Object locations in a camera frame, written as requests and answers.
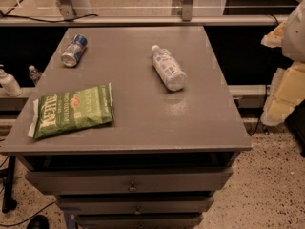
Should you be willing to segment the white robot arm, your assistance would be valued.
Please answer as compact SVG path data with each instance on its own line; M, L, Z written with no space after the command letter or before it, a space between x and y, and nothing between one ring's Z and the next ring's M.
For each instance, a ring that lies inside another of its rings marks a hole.
M269 48L280 47L282 54L293 61L287 70L276 70L263 108L261 122L276 126L305 99L305 0L286 21L265 35L261 44Z

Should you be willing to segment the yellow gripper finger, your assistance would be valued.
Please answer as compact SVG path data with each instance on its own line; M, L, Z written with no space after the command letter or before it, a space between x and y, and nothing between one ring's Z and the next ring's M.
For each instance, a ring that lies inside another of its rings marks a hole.
M284 70L278 68L263 108L261 122L267 126L282 123L305 99L305 63L294 62Z
M269 48L281 47L283 30L285 28L285 25L286 25L286 22L282 22L277 27L275 27L271 32L266 34L262 38L261 44L263 46L266 46Z

